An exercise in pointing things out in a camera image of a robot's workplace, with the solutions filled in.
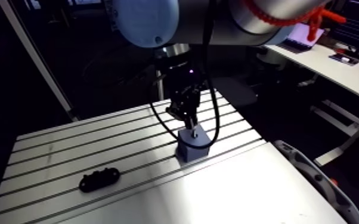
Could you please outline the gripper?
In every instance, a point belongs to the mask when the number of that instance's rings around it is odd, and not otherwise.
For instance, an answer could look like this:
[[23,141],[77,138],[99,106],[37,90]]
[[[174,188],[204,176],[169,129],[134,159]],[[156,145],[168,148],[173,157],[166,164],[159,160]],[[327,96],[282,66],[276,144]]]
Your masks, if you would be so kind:
[[163,74],[163,82],[171,101],[166,112],[179,121],[197,122],[197,109],[204,88],[199,72],[188,63],[169,67]]

